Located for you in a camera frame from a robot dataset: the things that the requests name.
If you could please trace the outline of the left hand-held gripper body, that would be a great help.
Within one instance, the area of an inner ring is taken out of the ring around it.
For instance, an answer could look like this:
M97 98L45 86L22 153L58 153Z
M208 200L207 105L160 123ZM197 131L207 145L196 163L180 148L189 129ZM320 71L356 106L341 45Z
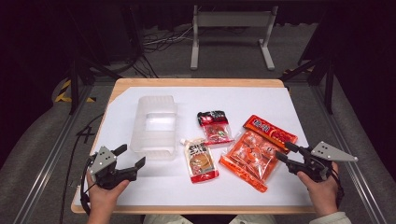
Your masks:
M116 168L118 156L105 146L91 155L86 163L81 179L81 189L84 189L86 172L92 176L94 184L102 189L114 189L121 181L136 181L137 171L134 167L118 170Z

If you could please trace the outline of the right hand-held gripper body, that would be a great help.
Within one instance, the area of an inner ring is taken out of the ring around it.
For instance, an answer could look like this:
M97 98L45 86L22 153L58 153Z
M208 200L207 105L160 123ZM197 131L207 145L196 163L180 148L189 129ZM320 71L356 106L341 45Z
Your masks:
M334 161L353 161L357 162L359 159L356 156L347 154L336 147L333 147L325 142L319 142L315 147L299 147L300 153L304 161L284 162L292 174L297 174L302 171L307 174L315 182L322 182L328 179L332 174Z

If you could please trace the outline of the large orange snack packet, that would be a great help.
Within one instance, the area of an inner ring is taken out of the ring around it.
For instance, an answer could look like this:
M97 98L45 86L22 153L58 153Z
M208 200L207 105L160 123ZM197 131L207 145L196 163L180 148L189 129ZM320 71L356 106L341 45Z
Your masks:
M259 192L267 191L266 180L276 168L276 153L288 154L286 142L298 137L269 121L252 115L237 140L220 156L219 163Z

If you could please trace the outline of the clear plastic storage bin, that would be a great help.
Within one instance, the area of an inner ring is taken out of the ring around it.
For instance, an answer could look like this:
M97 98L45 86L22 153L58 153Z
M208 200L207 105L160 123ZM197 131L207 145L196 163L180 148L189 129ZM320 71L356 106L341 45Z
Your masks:
M139 99L130 149L149 161L170 161L177 151L177 104L171 95Z

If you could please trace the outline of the beige-red snack packet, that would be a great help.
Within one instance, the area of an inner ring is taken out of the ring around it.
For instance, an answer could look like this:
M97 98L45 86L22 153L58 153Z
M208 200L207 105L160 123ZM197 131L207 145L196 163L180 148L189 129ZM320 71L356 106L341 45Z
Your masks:
M193 184L206 182L219 176L219 170L205 139L181 139L180 143L185 147L184 154Z

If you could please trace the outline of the small black-topped clear packet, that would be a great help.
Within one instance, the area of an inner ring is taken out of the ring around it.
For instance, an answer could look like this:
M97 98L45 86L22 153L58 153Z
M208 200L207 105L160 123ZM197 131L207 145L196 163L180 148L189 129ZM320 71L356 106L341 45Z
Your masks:
M229 122L224 111L199 112L197 119L209 145L227 144L233 141Z

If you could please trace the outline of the person's right hand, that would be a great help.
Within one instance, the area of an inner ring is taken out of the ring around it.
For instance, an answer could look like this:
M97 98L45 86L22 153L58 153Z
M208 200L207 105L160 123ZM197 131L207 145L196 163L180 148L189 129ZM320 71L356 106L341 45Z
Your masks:
M302 171L298 172L297 176L308 190L317 217L325 217L338 211L336 205L338 185L332 176L318 183Z

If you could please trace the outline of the person's left hand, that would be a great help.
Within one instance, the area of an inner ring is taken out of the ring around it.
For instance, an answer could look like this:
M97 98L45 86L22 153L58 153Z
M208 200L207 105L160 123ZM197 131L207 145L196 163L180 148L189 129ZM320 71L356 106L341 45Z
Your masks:
M90 174L87 174L87 181L91 186L89 189L90 217L109 218L117 205L119 196L128 187L129 181L121 181L114 189L102 189L96 186Z

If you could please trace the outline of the yellow-black floor tape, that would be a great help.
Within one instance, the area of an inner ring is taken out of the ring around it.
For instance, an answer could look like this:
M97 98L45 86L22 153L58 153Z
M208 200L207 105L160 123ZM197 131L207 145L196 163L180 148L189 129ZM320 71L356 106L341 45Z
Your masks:
M72 98L66 96L66 92L70 86L71 86L71 80L69 78L67 78L64 81L64 84L62 85L58 95L56 96L55 102L65 102L65 103L72 102Z

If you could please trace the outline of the white metal stand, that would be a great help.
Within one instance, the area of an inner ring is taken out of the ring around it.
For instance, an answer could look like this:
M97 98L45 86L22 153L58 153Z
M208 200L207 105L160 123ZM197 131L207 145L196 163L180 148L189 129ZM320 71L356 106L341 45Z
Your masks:
M191 70L198 69L200 27L263 27L265 35L258 40L266 67L275 70L275 64L268 49L269 39L275 24L278 6L264 11L200 11L194 6L192 18L193 40L191 46Z

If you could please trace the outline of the aluminium rail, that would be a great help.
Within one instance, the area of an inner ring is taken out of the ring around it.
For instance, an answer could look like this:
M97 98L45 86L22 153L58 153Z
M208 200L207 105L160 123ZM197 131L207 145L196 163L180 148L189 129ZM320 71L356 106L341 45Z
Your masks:
M311 91L336 140L335 144L337 145L337 149L329 149L325 159L339 161L345 165L354 188L358 192L372 224L388 224L358 165L358 161L361 161L361 158L350 150L347 140L343 136L342 130L333 116L332 110L328 109L324 103L325 98L320 87L313 87Z
M92 86L81 88L81 93L78 96L78 105L72 114L67 115L64 126L62 127L53 147L51 148L46 161L36 176L35 182L26 196L19 213L14 218L13 224L27 224L64 150L65 141L70 134L71 129L75 124L78 115L91 91Z

